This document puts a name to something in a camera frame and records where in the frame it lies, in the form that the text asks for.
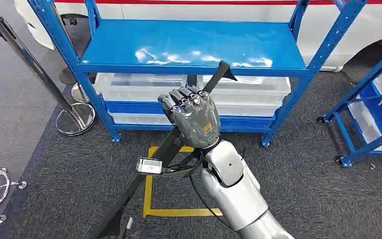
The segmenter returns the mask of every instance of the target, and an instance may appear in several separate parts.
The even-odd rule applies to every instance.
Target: white car
[[[102,18],[189,19],[288,22],[296,0],[96,0]],[[83,0],[55,0],[59,15],[87,17]],[[18,13],[37,42],[54,49],[52,40],[27,0],[15,0]],[[335,21],[339,10],[332,0],[311,0],[303,17],[298,46],[306,63]],[[322,70],[340,71],[358,52],[382,40],[382,0],[369,0],[339,42]]]

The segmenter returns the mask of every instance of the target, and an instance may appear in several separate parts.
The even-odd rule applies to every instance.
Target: silver pole
[[[61,133],[65,135],[78,135],[87,131],[94,122],[95,112],[90,105],[73,104],[71,105],[64,97],[62,92],[58,89],[49,75],[42,68],[40,63],[33,57],[27,47],[18,38],[11,26],[3,17],[0,17],[0,36],[10,45],[10,47],[17,53],[17,55],[27,64],[32,72],[37,76],[45,88],[52,94],[56,101],[61,105],[62,109],[68,114],[72,120],[68,120],[65,117],[64,111],[58,116],[56,122],[57,128]]]
[[[64,95],[50,79],[49,75],[45,72],[42,66],[33,57],[27,47],[18,38],[11,26],[3,17],[0,17],[0,36],[10,45],[10,47],[17,53],[17,55],[30,67],[33,73],[39,78],[46,89],[53,95],[61,107],[73,118],[73,120],[81,127],[84,128],[84,122],[80,115],[73,109],[73,107],[65,99]]]

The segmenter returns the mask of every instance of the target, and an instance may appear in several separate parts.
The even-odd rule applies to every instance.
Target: blue metal shelf
[[[270,145],[314,75],[367,2],[335,0],[340,14],[306,66],[296,40],[309,0],[297,2],[289,22],[102,19],[95,1],[84,0],[92,39],[82,59],[71,44],[53,1],[27,1],[115,142],[120,141],[120,128],[137,127],[113,124],[105,102],[100,100],[88,79],[88,72],[210,75],[223,60],[237,76],[297,77],[298,83],[276,111],[276,119],[261,139],[264,146]],[[254,129],[232,125],[230,130],[253,132]]]
[[[370,111],[373,119],[382,133],[382,95],[379,93],[373,80],[376,79],[382,73],[382,60],[347,94],[345,95],[339,103],[332,108],[324,117],[326,123],[330,123],[332,119],[335,119],[338,128],[340,129],[343,138],[348,146],[348,155],[339,155],[340,162],[344,167],[352,166],[352,161],[358,159],[363,155],[382,155],[382,151],[376,151],[375,149],[382,146],[382,135],[370,143],[367,143],[363,137],[361,129],[354,119],[350,111],[348,110],[348,105],[353,102],[362,101],[365,106]],[[342,111],[348,111],[349,118],[354,126],[357,135],[361,138],[363,145],[356,149],[345,125],[340,119],[339,113]]]
[[[102,20],[78,67],[212,75],[220,60],[238,76],[307,72],[287,23],[179,20]]]

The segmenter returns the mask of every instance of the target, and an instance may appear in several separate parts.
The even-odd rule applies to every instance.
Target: yellow tape marking
[[[148,151],[148,157],[151,158],[153,153],[156,152],[157,146],[151,146]],[[179,152],[193,152],[194,148],[189,146],[182,147]],[[153,190],[153,176],[146,176],[146,185],[144,188],[144,204],[143,204],[143,217],[157,216],[157,217],[208,217],[213,214],[207,208],[194,208],[194,209],[151,209],[151,196]],[[212,209],[218,216],[222,216],[218,208]]]

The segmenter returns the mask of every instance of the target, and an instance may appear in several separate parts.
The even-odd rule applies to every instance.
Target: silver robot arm
[[[270,213],[260,184],[235,147],[222,140],[206,155],[200,179],[242,239],[293,239]]]
[[[180,129],[183,143],[204,152],[209,168],[201,170],[200,179],[231,228],[242,239],[292,239],[270,213],[260,184],[235,147],[227,141],[219,142],[220,118],[210,93],[222,77],[236,80],[223,61],[203,90],[182,87],[160,95],[158,100],[166,116]],[[144,170],[145,160],[137,165],[141,172],[150,171]],[[159,163],[154,173],[160,173],[161,162],[152,163]]]

